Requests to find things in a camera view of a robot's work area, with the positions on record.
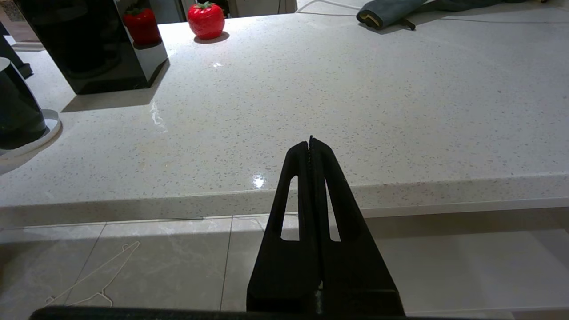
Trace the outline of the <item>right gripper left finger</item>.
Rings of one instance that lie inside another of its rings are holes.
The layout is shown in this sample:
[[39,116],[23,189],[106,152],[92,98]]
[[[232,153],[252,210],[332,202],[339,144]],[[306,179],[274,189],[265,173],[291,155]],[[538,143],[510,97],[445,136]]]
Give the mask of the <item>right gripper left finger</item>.
[[[297,177],[299,240],[282,239],[290,182]],[[309,146],[286,153],[264,237],[247,288],[248,312],[314,312],[321,283],[309,181]]]

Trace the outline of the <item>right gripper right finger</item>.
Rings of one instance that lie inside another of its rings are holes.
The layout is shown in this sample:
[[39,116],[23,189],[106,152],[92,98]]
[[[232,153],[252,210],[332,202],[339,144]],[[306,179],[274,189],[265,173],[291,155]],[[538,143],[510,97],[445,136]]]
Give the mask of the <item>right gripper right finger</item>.
[[333,150],[310,138],[323,313],[404,316],[400,294]]

